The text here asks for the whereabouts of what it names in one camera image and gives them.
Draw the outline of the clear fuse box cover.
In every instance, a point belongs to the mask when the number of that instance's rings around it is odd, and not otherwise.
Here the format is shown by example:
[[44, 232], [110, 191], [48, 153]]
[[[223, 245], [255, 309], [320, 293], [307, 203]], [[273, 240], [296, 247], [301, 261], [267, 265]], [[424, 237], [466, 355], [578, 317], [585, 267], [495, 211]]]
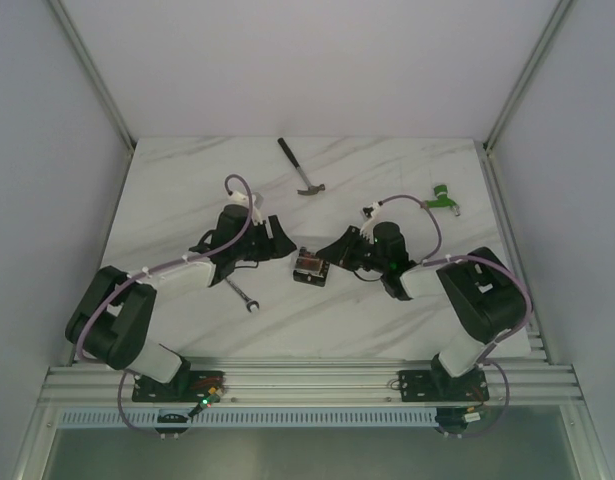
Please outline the clear fuse box cover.
[[326, 279], [329, 264], [318, 258], [306, 247], [301, 247], [296, 258], [293, 273], [299, 278], [307, 280]]

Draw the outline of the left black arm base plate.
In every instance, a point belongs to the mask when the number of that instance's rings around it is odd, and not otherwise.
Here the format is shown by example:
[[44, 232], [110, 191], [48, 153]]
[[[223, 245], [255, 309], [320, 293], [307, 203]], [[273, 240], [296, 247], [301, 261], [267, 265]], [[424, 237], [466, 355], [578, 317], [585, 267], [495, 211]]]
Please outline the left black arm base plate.
[[191, 403], [210, 395], [224, 384], [223, 371], [189, 370], [179, 372], [170, 382], [159, 383], [142, 376], [134, 382], [132, 401], [136, 403]]

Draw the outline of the green red plastic connector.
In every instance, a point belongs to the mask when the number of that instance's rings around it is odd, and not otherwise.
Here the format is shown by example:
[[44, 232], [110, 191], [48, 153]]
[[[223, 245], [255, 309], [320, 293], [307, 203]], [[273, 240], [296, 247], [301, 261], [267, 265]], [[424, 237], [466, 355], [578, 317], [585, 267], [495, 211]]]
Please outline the green red plastic connector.
[[444, 183], [433, 186], [433, 198], [425, 200], [423, 205], [427, 209], [448, 209], [456, 217], [461, 215], [459, 204], [449, 196], [448, 186]]

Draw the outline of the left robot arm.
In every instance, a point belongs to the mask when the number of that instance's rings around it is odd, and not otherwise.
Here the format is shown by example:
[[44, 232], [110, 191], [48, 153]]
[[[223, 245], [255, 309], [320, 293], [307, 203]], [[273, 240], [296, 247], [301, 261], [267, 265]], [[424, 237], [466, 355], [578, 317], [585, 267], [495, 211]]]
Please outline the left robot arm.
[[185, 359], [148, 339], [156, 302], [213, 287], [239, 262], [280, 259], [296, 249], [277, 216], [255, 219], [246, 207], [229, 204], [216, 227], [181, 258], [133, 276], [113, 266], [100, 269], [67, 323], [65, 337], [79, 353], [114, 370], [146, 376], [167, 401], [182, 401], [192, 386], [183, 371]]

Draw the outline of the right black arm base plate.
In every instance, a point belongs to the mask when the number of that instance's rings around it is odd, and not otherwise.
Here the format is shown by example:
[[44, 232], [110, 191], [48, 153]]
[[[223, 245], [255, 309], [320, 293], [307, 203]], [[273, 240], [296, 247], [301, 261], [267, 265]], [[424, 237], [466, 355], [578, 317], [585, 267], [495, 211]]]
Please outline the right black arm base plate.
[[403, 402], [486, 402], [489, 390], [485, 373], [474, 368], [460, 377], [444, 370], [401, 370], [398, 389]]

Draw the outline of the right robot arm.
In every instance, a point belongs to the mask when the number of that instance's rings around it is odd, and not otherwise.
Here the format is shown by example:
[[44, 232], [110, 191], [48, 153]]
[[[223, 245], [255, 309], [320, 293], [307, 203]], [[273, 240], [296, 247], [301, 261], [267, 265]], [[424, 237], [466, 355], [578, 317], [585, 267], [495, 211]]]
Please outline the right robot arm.
[[460, 328], [422, 370], [399, 373], [406, 402], [466, 402], [489, 397], [483, 366], [503, 340], [527, 323], [532, 301], [493, 251], [412, 260], [400, 227], [380, 222], [370, 237], [350, 226], [317, 257], [350, 272], [378, 273], [385, 291], [399, 301], [435, 297], [452, 307]]

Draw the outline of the black fuse box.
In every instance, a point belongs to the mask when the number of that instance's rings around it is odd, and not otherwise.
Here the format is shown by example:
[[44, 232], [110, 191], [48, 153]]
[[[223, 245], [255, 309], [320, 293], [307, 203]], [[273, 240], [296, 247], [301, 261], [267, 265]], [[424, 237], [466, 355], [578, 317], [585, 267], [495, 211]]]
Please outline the black fuse box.
[[293, 280], [298, 283], [324, 287], [326, 285], [329, 269], [329, 262], [318, 258], [306, 247], [301, 247], [293, 266], [292, 277]]

